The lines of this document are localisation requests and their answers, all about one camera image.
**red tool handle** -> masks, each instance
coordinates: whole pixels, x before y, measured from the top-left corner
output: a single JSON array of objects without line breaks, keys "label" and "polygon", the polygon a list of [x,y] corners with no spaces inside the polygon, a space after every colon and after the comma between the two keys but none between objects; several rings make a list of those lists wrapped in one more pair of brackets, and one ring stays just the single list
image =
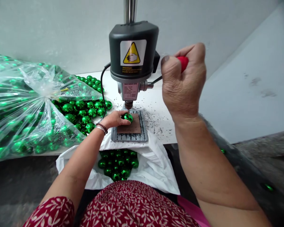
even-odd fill
[{"label": "red tool handle", "polygon": [[182,72],[184,72],[184,70],[186,69],[189,60],[188,60],[188,57],[185,57],[185,56],[180,56],[180,57],[177,57],[177,58],[178,58],[178,59],[180,60],[180,62],[181,62],[181,66],[182,66],[182,68],[181,68],[181,73],[182,73]]}]

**bracelet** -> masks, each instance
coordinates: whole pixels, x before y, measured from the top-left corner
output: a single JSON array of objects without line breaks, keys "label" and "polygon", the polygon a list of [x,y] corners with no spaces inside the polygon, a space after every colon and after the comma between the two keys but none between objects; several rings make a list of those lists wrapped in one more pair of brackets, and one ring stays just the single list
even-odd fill
[{"label": "bracelet", "polygon": [[104,133],[107,134],[107,129],[106,129],[106,127],[104,125],[102,125],[100,123],[97,123],[96,125],[101,126],[104,129]]},{"label": "bracelet", "polygon": [[96,128],[99,128],[99,129],[101,129],[103,132],[104,132],[104,135],[106,135],[106,133],[105,133],[105,131],[104,131],[104,128],[102,128],[101,126],[96,126]]}]

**person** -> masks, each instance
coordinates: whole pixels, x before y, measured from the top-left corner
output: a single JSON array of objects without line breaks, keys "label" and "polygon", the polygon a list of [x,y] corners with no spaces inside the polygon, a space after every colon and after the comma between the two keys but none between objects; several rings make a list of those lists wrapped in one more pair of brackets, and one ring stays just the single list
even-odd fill
[{"label": "person", "polygon": [[[189,59],[183,73],[176,58],[179,56]],[[174,121],[184,173],[211,226],[271,226],[199,116],[199,99],[206,80],[204,59],[205,46],[197,43],[161,62],[163,100]],[[128,125],[129,121],[120,118],[124,113],[114,111],[101,124],[107,129]],[[24,226],[72,226],[103,138],[99,128],[85,138]],[[87,206],[80,226],[198,224],[148,185],[128,180],[114,182],[100,191]]]}]

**clear plastic bag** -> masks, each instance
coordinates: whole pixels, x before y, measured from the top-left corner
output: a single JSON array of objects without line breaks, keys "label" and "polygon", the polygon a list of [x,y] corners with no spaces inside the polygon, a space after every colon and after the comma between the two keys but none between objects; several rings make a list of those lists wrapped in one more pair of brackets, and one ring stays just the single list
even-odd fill
[{"label": "clear plastic bag", "polygon": [[0,161],[80,143],[85,135],[52,101],[100,97],[102,94],[58,66],[0,55]]}]

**red floral dress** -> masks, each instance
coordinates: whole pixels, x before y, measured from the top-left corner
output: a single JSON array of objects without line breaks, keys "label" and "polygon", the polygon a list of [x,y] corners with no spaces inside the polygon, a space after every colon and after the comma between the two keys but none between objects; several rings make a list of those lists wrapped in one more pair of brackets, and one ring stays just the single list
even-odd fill
[{"label": "red floral dress", "polygon": [[[27,226],[72,226],[74,205],[54,197],[39,205]],[[80,226],[199,226],[182,208],[139,181],[108,185],[90,202]]]}]

